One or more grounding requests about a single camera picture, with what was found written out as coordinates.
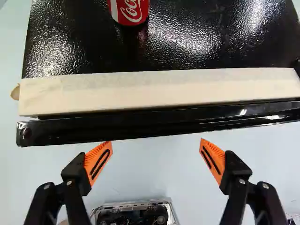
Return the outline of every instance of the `red can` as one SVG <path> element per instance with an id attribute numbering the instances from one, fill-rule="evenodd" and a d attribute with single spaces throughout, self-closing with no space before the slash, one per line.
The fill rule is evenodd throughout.
<path id="1" fill-rule="evenodd" d="M 112 18 L 125 26 L 136 26 L 147 19 L 150 0 L 107 0 Z"/>

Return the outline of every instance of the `white surface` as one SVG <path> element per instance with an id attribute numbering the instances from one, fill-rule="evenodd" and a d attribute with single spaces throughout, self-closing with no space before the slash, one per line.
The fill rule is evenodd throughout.
<path id="1" fill-rule="evenodd" d="M 60 75 L 22 79 L 19 115 L 84 113 L 294 97 L 300 97 L 300 80 L 293 68 Z"/>
<path id="2" fill-rule="evenodd" d="M 61 169 L 79 152 L 97 143 L 18 148 L 17 103 L 10 91 L 22 71 L 30 0 L 8 0 L 0 11 L 1 224 L 23 224 L 36 188 L 61 182 Z M 169 196 L 182 225 L 218 224 L 226 197 L 198 154 L 200 137 L 235 151 L 253 170 L 252 182 L 264 180 L 278 191 L 286 211 L 300 212 L 300 123 L 203 134 L 115 141 L 114 154 L 86 197 L 87 209 L 102 201 Z M 254 224 L 247 209 L 244 224 Z"/>

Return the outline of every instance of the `black textured surface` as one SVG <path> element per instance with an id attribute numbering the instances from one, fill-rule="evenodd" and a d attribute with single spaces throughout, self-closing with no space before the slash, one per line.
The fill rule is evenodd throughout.
<path id="1" fill-rule="evenodd" d="M 34 0 L 22 78 L 119 71 L 289 67 L 300 57 L 291 0 L 151 0 L 118 26 L 105 0 Z"/>

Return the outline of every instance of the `coca-cola logo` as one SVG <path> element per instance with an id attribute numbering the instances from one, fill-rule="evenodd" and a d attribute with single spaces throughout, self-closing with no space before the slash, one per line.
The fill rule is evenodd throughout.
<path id="1" fill-rule="evenodd" d="M 137 23 L 142 19 L 142 11 L 141 11 L 141 0 L 124 0 L 125 4 L 128 6 L 126 8 L 120 8 L 122 14 L 131 22 Z"/>

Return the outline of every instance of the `metal plate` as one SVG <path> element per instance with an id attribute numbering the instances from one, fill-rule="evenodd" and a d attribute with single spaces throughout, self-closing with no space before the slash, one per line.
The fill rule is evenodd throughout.
<path id="1" fill-rule="evenodd" d="M 20 147 L 100 142 L 300 120 L 300 99 L 60 115 L 17 123 Z"/>
<path id="2" fill-rule="evenodd" d="M 169 219 L 167 225 L 180 225 L 176 217 L 175 211 L 172 206 L 170 198 L 164 199 L 151 199 L 146 201 L 134 201 L 134 202 L 114 202 L 105 203 L 102 206 L 94 209 L 90 215 L 92 219 L 94 217 L 95 224 L 97 224 L 97 218 L 101 213 L 116 213 L 118 211 L 135 211 L 135 210 L 146 210 L 147 207 L 152 205 L 163 205 L 166 207 Z"/>

